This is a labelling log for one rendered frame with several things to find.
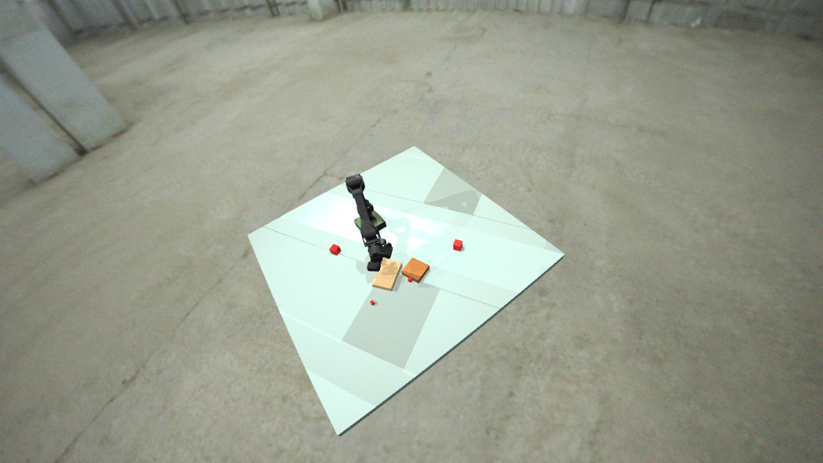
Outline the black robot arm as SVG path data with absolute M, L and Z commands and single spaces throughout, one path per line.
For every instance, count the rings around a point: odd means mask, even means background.
M 372 215 L 374 207 L 373 204 L 369 203 L 368 199 L 365 199 L 363 196 L 363 190 L 365 188 L 363 176 L 359 174 L 346 177 L 346 187 L 348 192 L 353 195 L 358 215 L 361 217 L 361 237 L 364 246 L 368 247 L 368 255 L 370 256 L 370 260 L 372 262 L 379 262 L 383 258 L 387 258 L 389 260 L 393 254 L 393 247 L 392 244 L 388 242 L 387 245 L 381 244 L 380 248 L 379 243 L 381 242 L 381 235 L 378 228 L 374 228 L 374 223 L 372 222 L 375 219 Z

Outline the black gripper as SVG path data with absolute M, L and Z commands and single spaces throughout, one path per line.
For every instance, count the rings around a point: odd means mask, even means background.
M 387 245 L 387 241 L 386 241 L 385 239 L 380 239 L 380 241 L 381 241 L 381 242 L 379 243 L 380 248 L 381 248 L 381 244 L 382 244 L 382 245 Z M 382 260 L 381 260 L 381 261 L 379 261 L 379 262 L 372 262 L 372 261 L 370 261 L 370 262 L 368 262 L 368 266 L 367 266 L 366 268 L 367 268 L 367 270 L 368 270 L 368 271 L 375 271 L 375 272 L 379 272 L 379 271 L 380 271 L 380 268 L 381 268 L 381 262 L 382 262 Z

